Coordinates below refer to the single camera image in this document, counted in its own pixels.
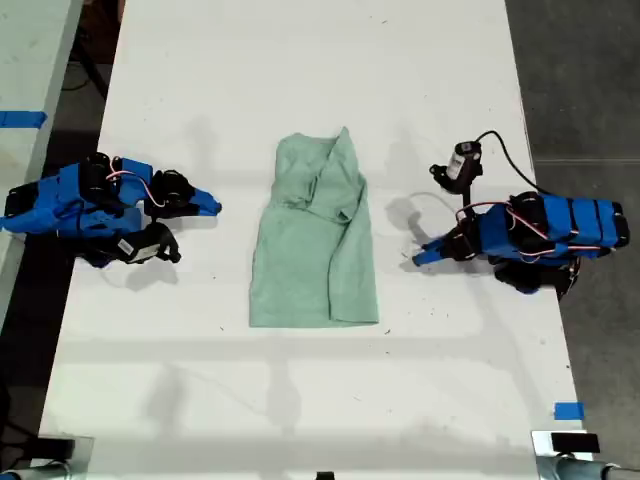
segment green towel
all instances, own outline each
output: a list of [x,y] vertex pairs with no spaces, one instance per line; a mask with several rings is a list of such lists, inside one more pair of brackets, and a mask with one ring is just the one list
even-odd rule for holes
[[252,327],[378,322],[367,184],[349,131],[285,138],[260,221]]

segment white table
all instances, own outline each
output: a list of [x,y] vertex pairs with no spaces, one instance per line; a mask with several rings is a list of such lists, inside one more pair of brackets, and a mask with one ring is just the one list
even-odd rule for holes
[[[44,111],[40,130],[0,128],[0,215],[13,187],[42,175],[47,142],[82,0],[0,2],[0,110]],[[23,244],[0,233],[0,329]]]
[[[276,145],[343,125],[380,325],[249,329]],[[537,478],[530,431],[580,427],[552,416],[575,401],[555,294],[401,254],[408,219],[445,233],[461,202],[429,166],[489,128],[532,174],[502,0],[129,0],[100,148],[224,210],[172,222],[175,266],[76,263],[41,431],[95,437],[95,478]],[[483,163],[474,200],[526,189],[497,144]]]

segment concrete floor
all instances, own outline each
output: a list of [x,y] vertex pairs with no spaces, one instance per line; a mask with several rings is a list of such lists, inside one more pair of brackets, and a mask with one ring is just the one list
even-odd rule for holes
[[[539,183],[558,194],[617,200],[639,232],[640,1],[507,6]],[[102,70],[108,75],[109,67]],[[50,150],[69,148],[69,139],[79,139],[74,157],[95,148],[103,105],[93,85],[64,92]],[[586,427],[599,434],[603,459],[636,467],[639,245],[587,262],[561,304]]]

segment blue tape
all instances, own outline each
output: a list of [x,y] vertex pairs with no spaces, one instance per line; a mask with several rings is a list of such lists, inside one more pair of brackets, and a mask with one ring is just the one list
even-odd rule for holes
[[582,402],[556,402],[553,417],[556,420],[584,420],[584,405]]
[[0,128],[40,128],[46,120],[44,112],[0,110]]

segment black cable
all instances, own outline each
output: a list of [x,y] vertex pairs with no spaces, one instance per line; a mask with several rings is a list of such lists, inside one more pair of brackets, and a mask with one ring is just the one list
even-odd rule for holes
[[[69,62],[69,63],[67,63],[67,70],[70,67],[82,68],[82,65],[79,64],[79,63],[71,63],[71,62]],[[87,75],[87,78],[85,78],[84,81],[82,81],[78,85],[74,85],[72,87],[65,87],[64,83],[63,83],[63,86],[62,86],[62,88],[60,90],[62,90],[63,92],[75,92],[77,90],[80,90],[80,89],[86,87],[87,85],[89,85],[90,82],[91,82],[91,78]]]
[[507,146],[504,144],[504,140],[502,140],[502,137],[500,136],[500,134],[498,132],[496,132],[495,130],[488,130],[488,131],[484,132],[482,135],[480,135],[476,139],[476,142],[479,142],[480,140],[482,140],[484,137],[486,137],[488,135],[494,135],[498,139],[498,141],[500,142],[500,146],[502,147],[502,151],[504,152],[504,156],[507,158],[507,162],[509,162],[509,165],[511,165],[511,168],[513,168],[516,171],[516,173],[518,175],[520,175],[520,178],[522,178],[525,182],[527,182],[529,185],[531,185],[533,188],[535,188],[540,193],[545,193],[547,195],[553,195],[548,190],[545,190],[544,188],[539,187],[538,185],[533,183],[531,180],[529,180],[529,178],[524,173],[522,173],[522,171],[516,166],[516,164],[513,163],[513,160],[511,160],[511,155],[509,155],[509,152],[507,151]]
[[82,90],[84,87],[86,87],[87,85],[89,85],[89,83],[91,82],[90,78],[87,78],[84,82],[82,82],[80,85],[77,85],[75,87],[68,87],[68,88],[62,88],[61,90],[63,92],[75,92],[77,90]]

